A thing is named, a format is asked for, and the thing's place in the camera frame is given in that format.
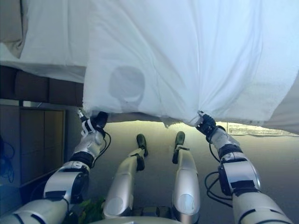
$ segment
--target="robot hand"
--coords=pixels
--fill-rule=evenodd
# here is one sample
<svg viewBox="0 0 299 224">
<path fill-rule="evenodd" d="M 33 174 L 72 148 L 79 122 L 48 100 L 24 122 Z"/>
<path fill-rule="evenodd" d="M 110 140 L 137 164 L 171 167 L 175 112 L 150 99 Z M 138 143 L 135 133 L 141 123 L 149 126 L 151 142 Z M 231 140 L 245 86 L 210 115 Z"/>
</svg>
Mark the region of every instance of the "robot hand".
<svg viewBox="0 0 299 224">
<path fill-rule="evenodd" d="M 216 126 L 213 118 L 202 111 L 199 116 L 197 130 L 218 151 L 220 186 L 225 195 L 232 196 L 235 223 L 292 224 L 278 205 L 261 193 L 259 175 L 242 152 L 240 144 L 223 127 Z"/>
</svg>

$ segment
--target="green plant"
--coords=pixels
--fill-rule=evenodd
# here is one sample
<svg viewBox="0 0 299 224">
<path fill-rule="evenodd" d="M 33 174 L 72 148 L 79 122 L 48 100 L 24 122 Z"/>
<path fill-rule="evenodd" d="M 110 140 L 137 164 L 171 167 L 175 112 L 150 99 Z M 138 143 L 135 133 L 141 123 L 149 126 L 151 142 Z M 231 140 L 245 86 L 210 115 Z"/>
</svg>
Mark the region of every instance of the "green plant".
<svg viewBox="0 0 299 224">
<path fill-rule="evenodd" d="M 74 217 L 74 213 L 70 213 L 67 216 L 63 224 L 88 224 L 95 221 L 102 220 L 103 217 L 103 203 L 105 199 L 100 197 L 96 200 L 86 200 L 83 201 L 79 206 L 82 208 L 82 212 L 79 216 Z"/>
</svg>

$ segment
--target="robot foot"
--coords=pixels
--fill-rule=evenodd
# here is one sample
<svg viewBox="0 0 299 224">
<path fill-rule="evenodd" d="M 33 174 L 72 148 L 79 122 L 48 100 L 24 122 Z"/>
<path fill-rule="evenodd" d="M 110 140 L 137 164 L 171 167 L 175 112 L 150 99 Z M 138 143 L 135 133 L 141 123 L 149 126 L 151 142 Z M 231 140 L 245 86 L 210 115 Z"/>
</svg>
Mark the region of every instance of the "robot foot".
<svg viewBox="0 0 299 224">
<path fill-rule="evenodd" d="M 181 131 L 178 132 L 175 141 L 175 148 L 177 148 L 177 145 L 183 145 L 184 141 L 185 141 L 185 133 Z"/>
<path fill-rule="evenodd" d="M 144 149 L 144 157 L 148 156 L 149 152 L 148 152 L 148 149 L 146 147 L 146 140 L 145 140 L 144 135 L 143 134 L 138 134 L 136 136 L 136 141 L 137 141 L 138 147 Z"/>
</svg>

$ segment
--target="white cloth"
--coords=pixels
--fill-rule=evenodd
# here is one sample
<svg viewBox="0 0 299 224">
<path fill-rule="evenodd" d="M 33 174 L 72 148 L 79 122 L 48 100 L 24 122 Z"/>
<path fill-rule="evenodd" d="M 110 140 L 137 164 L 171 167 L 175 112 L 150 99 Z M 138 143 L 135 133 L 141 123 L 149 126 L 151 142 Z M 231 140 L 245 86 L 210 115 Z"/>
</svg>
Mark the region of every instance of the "white cloth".
<svg viewBox="0 0 299 224">
<path fill-rule="evenodd" d="M 21 57 L 14 57 L 1 43 L 1 65 L 83 83 L 88 55 L 88 1 L 25 2 L 28 30 Z"/>
<path fill-rule="evenodd" d="M 90 0 L 84 109 L 189 125 L 198 110 L 221 120 L 267 120 L 298 70 L 298 5 Z"/>
<path fill-rule="evenodd" d="M 264 127 L 299 134 L 299 72 L 288 94 L 274 111 Z"/>
</svg>

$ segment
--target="wooden cabinet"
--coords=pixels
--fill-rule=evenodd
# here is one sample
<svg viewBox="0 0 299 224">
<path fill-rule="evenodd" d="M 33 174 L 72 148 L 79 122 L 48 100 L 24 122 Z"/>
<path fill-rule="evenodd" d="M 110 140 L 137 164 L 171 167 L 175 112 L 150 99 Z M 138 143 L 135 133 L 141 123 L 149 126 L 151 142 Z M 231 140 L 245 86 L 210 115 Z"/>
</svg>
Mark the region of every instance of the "wooden cabinet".
<svg viewBox="0 0 299 224">
<path fill-rule="evenodd" d="M 0 122 L 3 140 L 15 149 L 11 185 L 23 186 L 63 164 L 64 111 L 1 105 Z"/>
</svg>

